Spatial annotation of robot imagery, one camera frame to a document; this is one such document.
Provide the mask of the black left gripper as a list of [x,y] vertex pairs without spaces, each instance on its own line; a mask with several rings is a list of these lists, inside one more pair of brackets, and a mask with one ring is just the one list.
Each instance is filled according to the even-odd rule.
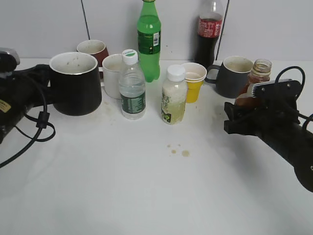
[[27,117],[39,127],[38,118],[27,115],[37,106],[51,103],[49,97],[49,65],[39,64],[25,70],[15,65],[0,67],[0,136],[5,137],[18,122]]

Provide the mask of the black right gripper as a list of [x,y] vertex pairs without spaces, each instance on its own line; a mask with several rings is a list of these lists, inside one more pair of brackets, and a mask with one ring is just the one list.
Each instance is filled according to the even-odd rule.
[[270,147],[289,147],[302,142],[302,130],[296,114],[290,113],[282,102],[296,108],[296,95],[300,83],[284,79],[253,84],[249,88],[253,98],[261,100],[260,106],[246,108],[226,102],[224,111],[228,120],[224,130],[228,134],[256,136]]

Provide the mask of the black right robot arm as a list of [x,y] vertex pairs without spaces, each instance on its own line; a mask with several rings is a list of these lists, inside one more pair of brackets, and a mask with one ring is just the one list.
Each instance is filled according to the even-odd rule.
[[313,190],[313,134],[300,125],[296,95],[301,85],[285,79],[275,84],[263,82],[252,87],[253,99],[261,104],[256,108],[225,102],[228,119],[224,130],[228,134],[256,136],[278,153],[294,168],[300,184]]

